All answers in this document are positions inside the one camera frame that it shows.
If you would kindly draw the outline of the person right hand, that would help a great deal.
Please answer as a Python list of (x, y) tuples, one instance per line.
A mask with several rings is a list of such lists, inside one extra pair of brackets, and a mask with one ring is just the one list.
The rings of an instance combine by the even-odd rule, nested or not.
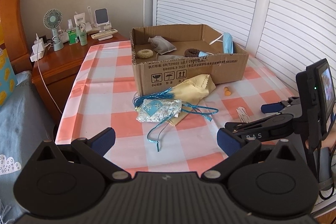
[(334, 124), (331, 131), (329, 132), (329, 135), (326, 137), (325, 140), (321, 143), (321, 148), (329, 148), (331, 151), (333, 149), (333, 146), (335, 145), (336, 141), (336, 125)]

